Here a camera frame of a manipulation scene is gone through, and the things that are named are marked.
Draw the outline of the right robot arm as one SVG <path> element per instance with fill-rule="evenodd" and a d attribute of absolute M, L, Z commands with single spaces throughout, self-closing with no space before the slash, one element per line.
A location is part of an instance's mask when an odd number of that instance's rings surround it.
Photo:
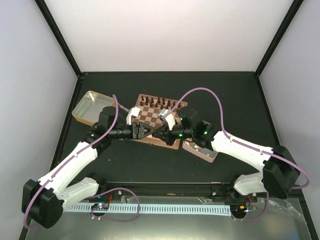
<path fill-rule="evenodd" d="M 238 202 L 253 193 L 269 193 L 279 199 L 288 197 L 301 171 L 295 167 L 296 162 L 286 147 L 259 146 L 218 131 L 189 106 L 181 108 L 177 114 L 180 123 L 167 109 L 162 109 L 157 116 L 164 124 L 153 133 L 153 137 L 167 145 L 177 139 L 190 140 L 199 148 L 229 155 L 257 170 L 253 174 L 242 174 L 233 181 L 227 189 L 230 200 Z"/>

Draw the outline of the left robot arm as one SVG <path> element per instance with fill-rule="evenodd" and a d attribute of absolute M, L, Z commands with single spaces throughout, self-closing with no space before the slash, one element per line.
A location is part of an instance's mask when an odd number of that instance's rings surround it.
<path fill-rule="evenodd" d="M 140 140 L 156 132 L 144 122 L 126 123 L 118 115 L 118 107 L 104 107 L 98 121 L 59 165 L 39 180 L 30 179 L 24 184 L 21 211 L 26 219 L 48 229 L 70 206 L 87 198 L 101 200 L 107 195 L 106 179 L 95 173 L 76 184 L 70 183 L 113 139 Z"/>

